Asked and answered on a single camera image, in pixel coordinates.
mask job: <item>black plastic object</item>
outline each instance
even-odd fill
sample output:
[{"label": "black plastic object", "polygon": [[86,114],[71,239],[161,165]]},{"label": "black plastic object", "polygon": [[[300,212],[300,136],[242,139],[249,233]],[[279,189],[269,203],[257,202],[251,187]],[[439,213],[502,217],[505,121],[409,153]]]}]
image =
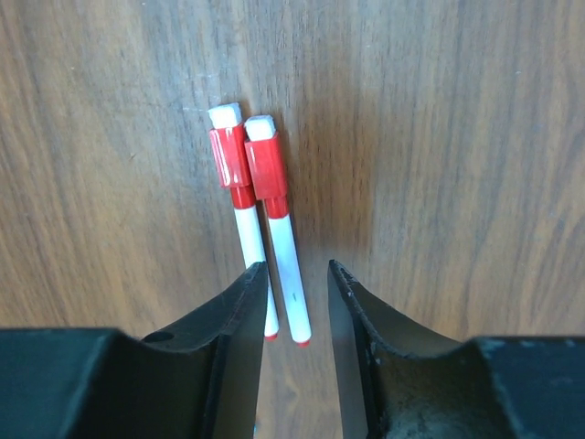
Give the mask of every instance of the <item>black plastic object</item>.
[{"label": "black plastic object", "polygon": [[117,329],[0,331],[2,438],[251,438],[267,268],[138,341]]},{"label": "black plastic object", "polygon": [[585,437],[583,337],[442,337],[339,262],[329,315],[344,438]]}]

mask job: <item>dry erase marker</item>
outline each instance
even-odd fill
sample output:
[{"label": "dry erase marker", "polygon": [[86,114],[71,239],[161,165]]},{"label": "dry erase marker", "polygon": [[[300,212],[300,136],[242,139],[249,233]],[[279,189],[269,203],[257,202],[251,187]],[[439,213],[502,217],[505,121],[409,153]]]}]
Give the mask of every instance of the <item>dry erase marker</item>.
[{"label": "dry erase marker", "polygon": [[264,202],[268,215],[292,339],[305,347],[311,338],[311,324],[286,201],[286,175],[278,133],[270,116],[250,117],[245,127],[249,139],[246,142],[248,165],[256,198]]},{"label": "dry erase marker", "polygon": [[[239,243],[246,267],[255,262],[266,261],[256,198],[252,187],[250,170],[244,147],[245,133],[241,111],[237,103],[220,105],[208,111],[213,124],[209,132],[218,169],[219,183],[228,188],[238,224]],[[278,316],[270,278],[268,280],[268,303],[264,336],[274,340],[278,335]]]}]

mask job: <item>brown wooden wall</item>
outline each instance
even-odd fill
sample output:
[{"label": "brown wooden wall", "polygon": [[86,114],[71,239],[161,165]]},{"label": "brown wooden wall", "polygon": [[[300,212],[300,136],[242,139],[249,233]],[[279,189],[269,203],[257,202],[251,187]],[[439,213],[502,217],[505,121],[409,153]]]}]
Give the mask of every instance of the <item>brown wooden wall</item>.
[{"label": "brown wooden wall", "polygon": [[276,118],[312,345],[259,438],[341,437],[326,265],[448,336],[585,333],[585,2],[0,0],[0,324],[140,336],[243,269],[210,105]]}]

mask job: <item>wooden surface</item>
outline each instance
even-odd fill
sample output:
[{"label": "wooden surface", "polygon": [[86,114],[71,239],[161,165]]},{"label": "wooden surface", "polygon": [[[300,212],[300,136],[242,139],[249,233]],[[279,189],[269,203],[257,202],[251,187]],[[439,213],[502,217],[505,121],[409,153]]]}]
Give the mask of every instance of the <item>wooden surface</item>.
[{"label": "wooden surface", "polygon": [[585,333],[585,3],[0,0],[0,322],[137,336],[242,271],[210,105],[276,117],[312,345],[259,438],[341,437],[326,265],[451,337]]}]

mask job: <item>red marker cap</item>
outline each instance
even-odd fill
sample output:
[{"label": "red marker cap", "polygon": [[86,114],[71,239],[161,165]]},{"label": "red marker cap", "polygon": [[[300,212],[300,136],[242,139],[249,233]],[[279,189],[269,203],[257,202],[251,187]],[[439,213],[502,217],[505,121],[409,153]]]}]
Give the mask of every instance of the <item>red marker cap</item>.
[{"label": "red marker cap", "polygon": [[270,116],[255,116],[245,125],[249,137],[246,155],[256,198],[264,201],[269,218],[284,218],[289,214],[286,174],[274,121]]},{"label": "red marker cap", "polygon": [[209,110],[214,129],[209,132],[219,184],[231,192],[236,209],[251,208],[256,203],[246,149],[245,133],[239,106],[220,105]]}]

